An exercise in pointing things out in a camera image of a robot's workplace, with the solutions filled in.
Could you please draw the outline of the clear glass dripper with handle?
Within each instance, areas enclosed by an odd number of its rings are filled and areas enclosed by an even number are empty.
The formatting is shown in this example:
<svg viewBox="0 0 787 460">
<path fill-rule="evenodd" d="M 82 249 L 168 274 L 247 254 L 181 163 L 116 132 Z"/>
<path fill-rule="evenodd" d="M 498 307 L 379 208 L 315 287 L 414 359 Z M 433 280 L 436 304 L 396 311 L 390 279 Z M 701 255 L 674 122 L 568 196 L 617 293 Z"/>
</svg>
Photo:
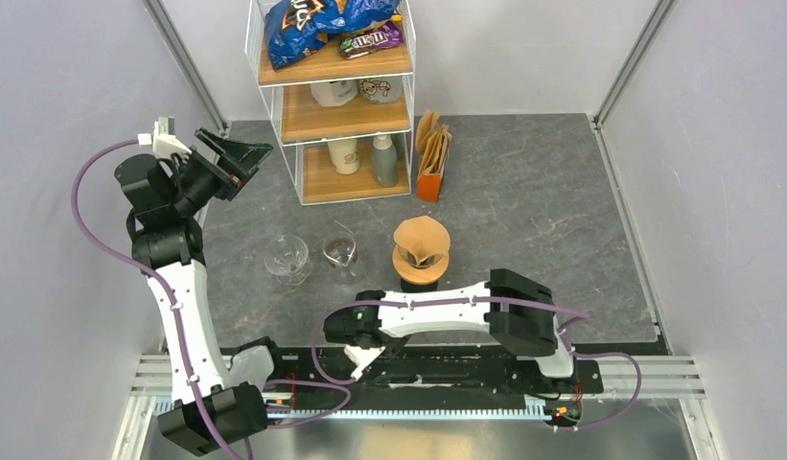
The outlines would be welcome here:
<svg viewBox="0 0 787 460">
<path fill-rule="evenodd" d="M 299 286 L 312 273 L 308 245 L 293 234 L 279 234 L 264 254 L 266 270 L 282 285 Z"/>
</svg>

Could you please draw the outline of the glass carafe with brown band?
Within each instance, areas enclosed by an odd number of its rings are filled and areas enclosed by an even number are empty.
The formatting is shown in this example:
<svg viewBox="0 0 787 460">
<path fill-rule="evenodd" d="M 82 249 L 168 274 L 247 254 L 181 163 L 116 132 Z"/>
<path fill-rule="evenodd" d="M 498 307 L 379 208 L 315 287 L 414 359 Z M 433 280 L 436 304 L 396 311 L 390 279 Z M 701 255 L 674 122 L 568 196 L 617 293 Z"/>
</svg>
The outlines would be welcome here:
<svg viewBox="0 0 787 460">
<path fill-rule="evenodd" d="M 359 280 L 359 253 L 354 233 L 334 219 L 322 243 L 328 272 L 339 285 L 351 286 Z"/>
</svg>

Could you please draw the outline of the brown paper coffee filter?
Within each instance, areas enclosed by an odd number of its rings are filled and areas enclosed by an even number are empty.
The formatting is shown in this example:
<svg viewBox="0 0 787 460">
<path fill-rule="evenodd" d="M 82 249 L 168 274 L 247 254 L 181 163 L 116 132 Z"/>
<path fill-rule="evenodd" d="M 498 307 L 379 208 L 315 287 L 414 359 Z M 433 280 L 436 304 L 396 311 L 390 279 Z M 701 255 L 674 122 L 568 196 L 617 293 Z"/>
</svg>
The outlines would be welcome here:
<svg viewBox="0 0 787 460">
<path fill-rule="evenodd" d="M 430 216 L 404 220 L 393 235 L 395 249 L 403 246 L 418 256 L 449 253 L 451 237 L 447 228 Z"/>
</svg>

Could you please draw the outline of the black coffee server pot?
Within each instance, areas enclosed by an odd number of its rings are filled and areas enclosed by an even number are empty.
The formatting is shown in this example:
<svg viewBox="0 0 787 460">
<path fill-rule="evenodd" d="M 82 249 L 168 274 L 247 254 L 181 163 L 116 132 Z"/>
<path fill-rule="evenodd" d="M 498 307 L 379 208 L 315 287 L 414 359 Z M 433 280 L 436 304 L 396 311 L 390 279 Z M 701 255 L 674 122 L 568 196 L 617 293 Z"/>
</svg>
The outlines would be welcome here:
<svg viewBox="0 0 787 460">
<path fill-rule="evenodd" d="M 400 280 L 400 286 L 402 292 L 406 292 L 406 293 L 433 292 L 438 289 L 438 281 L 433 281 L 431 283 L 426 283 L 426 284 L 416 284 L 408 281 L 405 278 L 402 278 Z"/>
</svg>

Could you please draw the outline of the clear ribbed glass dripper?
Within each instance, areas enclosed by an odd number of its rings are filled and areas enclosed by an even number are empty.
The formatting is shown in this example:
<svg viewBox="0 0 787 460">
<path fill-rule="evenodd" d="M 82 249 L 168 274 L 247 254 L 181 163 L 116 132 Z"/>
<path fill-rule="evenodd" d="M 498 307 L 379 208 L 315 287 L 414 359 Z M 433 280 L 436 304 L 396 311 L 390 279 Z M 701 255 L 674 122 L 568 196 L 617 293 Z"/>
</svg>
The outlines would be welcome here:
<svg viewBox="0 0 787 460">
<path fill-rule="evenodd" d="M 406 249 L 400 245 L 397 246 L 397 251 L 399 256 L 405 261 L 405 263 L 408 266 L 419 270 L 428 269 L 432 266 L 438 265 L 445 257 L 445 255 L 441 253 L 428 254 L 426 256 L 418 256 L 412 251 L 410 251 L 409 249 Z"/>
</svg>

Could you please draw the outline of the round wooden dripper stand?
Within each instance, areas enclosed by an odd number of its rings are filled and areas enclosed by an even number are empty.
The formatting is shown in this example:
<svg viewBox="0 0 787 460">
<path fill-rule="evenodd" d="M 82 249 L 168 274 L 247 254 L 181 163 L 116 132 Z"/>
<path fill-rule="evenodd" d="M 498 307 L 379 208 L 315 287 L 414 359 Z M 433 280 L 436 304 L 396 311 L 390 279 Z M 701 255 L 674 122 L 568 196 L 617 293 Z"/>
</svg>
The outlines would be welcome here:
<svg viewBox="0 0 787 460">
<path fill-rule="evenodd" d="M 393 251 L 393 266 L 401 279 L 418 286 L 425 286 L 437 282 L 447 272 L 450 263 L 450 254 L 442 254 L 440 260 L 427 268 L 411 266 L 398 250 Z"/>
</svg>

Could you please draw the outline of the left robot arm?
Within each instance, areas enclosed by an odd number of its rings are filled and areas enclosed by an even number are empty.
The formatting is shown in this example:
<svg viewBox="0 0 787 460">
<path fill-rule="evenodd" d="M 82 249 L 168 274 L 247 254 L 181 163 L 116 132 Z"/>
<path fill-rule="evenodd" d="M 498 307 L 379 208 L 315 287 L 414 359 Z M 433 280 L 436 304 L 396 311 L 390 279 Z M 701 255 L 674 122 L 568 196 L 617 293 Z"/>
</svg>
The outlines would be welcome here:
<svg viewBox="0 0 787 460">
<path fill-rule="evenodd" d="M 173 369 L 173 407 L 158 416 L 161 434 L 195 456 L 247 443 L 267 429 L 262 390 L 288 376 L 268 338 L 226 360 L 207 295 L 207 268 L 197 213 L 212 199 L 231 201 L 258 172 L 273 147 L 224 139 L 200 128 L 196 137 L 216 159 L 194 147 L 174 147 L 163 159 L 133 155 L 114 172 L 131 205 L 129 260 L 146 276 L 162 318 Z"/>
</svg>

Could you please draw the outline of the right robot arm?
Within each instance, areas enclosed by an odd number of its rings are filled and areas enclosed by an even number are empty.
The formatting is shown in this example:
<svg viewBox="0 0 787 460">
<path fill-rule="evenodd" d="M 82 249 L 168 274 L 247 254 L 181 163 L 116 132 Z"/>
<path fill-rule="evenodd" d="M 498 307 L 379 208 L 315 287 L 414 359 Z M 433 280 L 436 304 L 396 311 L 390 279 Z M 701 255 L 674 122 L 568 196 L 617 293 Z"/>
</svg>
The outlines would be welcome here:
<svg viewBox="0 0 787 460">
<path fill-rule="evenodd" d="M 560 313 L 586 318 L 581 311 L 555 306 L 549 287 L 494 268 L 488 280 L 457 289 L 362 291 L 348 306 L 331 310 L 320 328 L 326 341 L 343 345 L 355 364 L 352 381 L 361 380 L 374 360 L 415 334 L 475 332 L 489 335 L 514 357 L 533 359 L 542 384 L 563 392 L 579 372 L 563 341 Z"/>
</svg>

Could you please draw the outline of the orange filter holder box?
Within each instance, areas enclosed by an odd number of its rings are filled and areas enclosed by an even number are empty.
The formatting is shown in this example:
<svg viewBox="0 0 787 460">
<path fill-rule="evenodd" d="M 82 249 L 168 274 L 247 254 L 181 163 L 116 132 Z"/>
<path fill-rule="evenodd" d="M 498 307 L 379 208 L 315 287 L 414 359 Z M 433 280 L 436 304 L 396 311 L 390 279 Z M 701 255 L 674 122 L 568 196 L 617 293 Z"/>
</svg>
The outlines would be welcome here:
<svg viewBox="0 0 787 460">
<path fill-rule="evenodd" d="M 417 174 L 417 191 L 419 199 L 437 202 L 443 183 L 447 155 L 432 153 L 423 155 Z"/>
</svg>

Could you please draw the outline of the brown paper filter stack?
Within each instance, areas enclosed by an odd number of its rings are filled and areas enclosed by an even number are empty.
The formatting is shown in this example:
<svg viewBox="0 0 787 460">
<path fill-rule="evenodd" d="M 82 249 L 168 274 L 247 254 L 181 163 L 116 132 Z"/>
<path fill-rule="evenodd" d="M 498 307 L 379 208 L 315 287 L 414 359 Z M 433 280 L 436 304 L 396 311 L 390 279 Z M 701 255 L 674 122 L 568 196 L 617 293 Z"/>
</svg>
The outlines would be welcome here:
<svg viewBox="0 0 787 460">
<path fill-rule="evenodd" d="M 451 132 L 448 124 L 440 122 L 440 114 L 428 109 L 420 119 L 415 136 L 415 149 L 420 155 L 418 176 L 444 172 Z"/>
</svg>

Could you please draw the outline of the white cylindrical bottle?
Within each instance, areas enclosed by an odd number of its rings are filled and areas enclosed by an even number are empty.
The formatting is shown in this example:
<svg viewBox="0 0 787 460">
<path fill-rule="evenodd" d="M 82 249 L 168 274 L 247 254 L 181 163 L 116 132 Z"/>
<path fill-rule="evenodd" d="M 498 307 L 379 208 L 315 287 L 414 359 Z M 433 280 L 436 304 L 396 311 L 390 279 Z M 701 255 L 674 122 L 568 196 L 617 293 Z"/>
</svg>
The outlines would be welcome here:
<svg viewBox="0 0 787 460">
<path fill-rule="evenodd" d="M 348 175 L 355 173 L 359 169 L 358 143 L 357 138 L 327 142 L 331 162 L 337 173 Z"/>
</svg>

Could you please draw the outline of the grey green spray bottle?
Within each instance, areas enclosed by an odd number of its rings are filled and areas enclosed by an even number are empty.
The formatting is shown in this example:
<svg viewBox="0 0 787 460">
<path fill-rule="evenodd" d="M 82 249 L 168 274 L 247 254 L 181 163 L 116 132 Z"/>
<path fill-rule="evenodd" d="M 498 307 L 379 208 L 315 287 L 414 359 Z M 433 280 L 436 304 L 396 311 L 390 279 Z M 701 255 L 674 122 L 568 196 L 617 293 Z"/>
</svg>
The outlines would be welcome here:
<svg viewBox="0 0 787 460">
<path fill-rule="evenodd" d="M 380 186 L 393 187 L 398 183 L 398 152 L 389 134 L 373 137 L 371 162 L 374 178 Z"/>
</svg>

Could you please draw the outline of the blue chips bag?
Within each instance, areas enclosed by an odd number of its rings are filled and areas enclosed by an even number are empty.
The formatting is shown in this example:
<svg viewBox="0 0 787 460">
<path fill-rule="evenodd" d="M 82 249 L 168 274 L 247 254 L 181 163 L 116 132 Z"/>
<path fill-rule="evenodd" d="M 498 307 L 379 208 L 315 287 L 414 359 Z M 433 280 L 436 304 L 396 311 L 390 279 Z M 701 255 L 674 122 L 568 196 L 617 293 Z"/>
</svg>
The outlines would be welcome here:
<svg viewBox="0 0 787 460">
<path fill-rule="evenodd" d="M 338 47 L 346 36 L 387 21 L 395 23 L 399 6 L 398 1 L 378 0 L 280 1 L 265 16 L 269 62 L 275 70 L 286 68 L 317 53 L 331 41 L 336 40 Z"/>
</svg>

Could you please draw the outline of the white printed cup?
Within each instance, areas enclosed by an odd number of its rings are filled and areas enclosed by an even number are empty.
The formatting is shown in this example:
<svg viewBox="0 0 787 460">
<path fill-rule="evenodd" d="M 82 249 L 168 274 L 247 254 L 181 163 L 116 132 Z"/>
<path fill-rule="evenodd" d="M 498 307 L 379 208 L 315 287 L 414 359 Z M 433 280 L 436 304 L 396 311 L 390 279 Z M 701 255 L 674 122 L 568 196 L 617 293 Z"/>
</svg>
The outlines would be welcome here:
<svg viewBox="0 0 787 460">
<path fill-rule="evenodd" d="M 373 104 L 394 103 L 404 91 L 401 77 L 359 79 L 358 86 L 361 96 Z"/>
</svg>

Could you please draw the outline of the purple candy bag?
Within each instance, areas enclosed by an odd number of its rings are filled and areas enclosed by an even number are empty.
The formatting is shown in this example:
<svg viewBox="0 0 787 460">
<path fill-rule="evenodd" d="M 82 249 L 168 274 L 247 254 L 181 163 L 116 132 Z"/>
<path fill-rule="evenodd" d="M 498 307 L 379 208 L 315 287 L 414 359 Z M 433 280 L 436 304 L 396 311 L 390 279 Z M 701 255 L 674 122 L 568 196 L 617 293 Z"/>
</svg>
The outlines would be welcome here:
<svg viewBox="0 0 787 460">
<path fill-rule="evenodd" d="M 337 51 L 342 58 L 354 59 L 404 44 L 405 36 L 402 30 L 393 21 L 387 21 L 379 27 L 344 37 Z"/>
</svg>

